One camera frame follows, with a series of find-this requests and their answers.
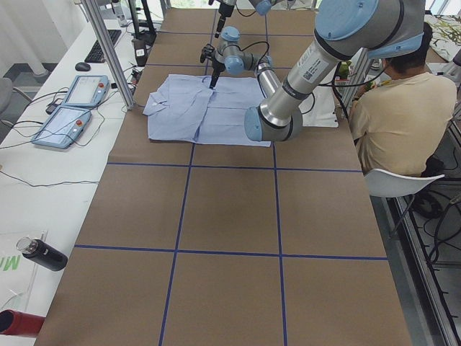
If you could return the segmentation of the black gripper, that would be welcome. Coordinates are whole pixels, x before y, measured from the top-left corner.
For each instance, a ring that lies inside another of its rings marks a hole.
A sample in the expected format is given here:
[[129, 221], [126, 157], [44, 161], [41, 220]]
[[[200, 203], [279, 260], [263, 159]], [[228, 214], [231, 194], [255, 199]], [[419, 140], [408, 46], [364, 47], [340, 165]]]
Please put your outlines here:
[[224, 27], [224, 17], [231, 15], [231, 6], [227, 3], [221, 3], [218, 10], [220, 17], [215, 30], [215, 38], [219, 38]]
[[216, 85], [216, 76], [219, 76], [223, 72], [223, 64], [217, 60], [212, 62], [213, 73], [209, 88], [214, 89]]

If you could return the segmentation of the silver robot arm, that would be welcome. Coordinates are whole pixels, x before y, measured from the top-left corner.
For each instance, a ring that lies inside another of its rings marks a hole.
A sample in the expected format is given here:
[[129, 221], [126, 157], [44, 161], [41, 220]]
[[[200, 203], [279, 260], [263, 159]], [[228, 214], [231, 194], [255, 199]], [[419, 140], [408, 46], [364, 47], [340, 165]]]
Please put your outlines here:
[[265, 99], [247, 109], [246, 136], [252, 141], [287, 141], [303, 126], [300, 104], [339, 62], [362, 48], [369, 58], [393, 58], [417, 50], [423, 37], [423, 1], [322, 1], [315, 18], [314, 39], [284, 81], [266, 56], [244, 52], [240, 32], [218, 22], [216, 46], [207, 44], [200, 60], [212, 62], [214, 88], [223, 71], [238, 75], [253, 71]]
[[263, 18], [264, 22], [265, 17], [268, 13], [280, 3], [285, 3], [286, 9], [291, 9], [295, 1], [243, 1], [247, 4], [248, 9], [245, 11], [240, 8], [241, 1], [206, 1], [209, 6], [213, 4], [218, 5], [218, 21], [214, 29], [214, 38], [220, 38], [224, 36], [224, 27], [227, 19], [231, 18], [234, 11], [237, 11], [242, 17], [248, 18], [254, 15], [259, 15]]

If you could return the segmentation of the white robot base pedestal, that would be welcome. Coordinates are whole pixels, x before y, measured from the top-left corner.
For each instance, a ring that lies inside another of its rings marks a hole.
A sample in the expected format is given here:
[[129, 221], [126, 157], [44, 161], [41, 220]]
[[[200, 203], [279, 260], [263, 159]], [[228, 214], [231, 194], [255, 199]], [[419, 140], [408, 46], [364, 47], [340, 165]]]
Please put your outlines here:
[[304, 127], [337, 128], [334, 94], [329, 87], [318, 86], [299, 106]]

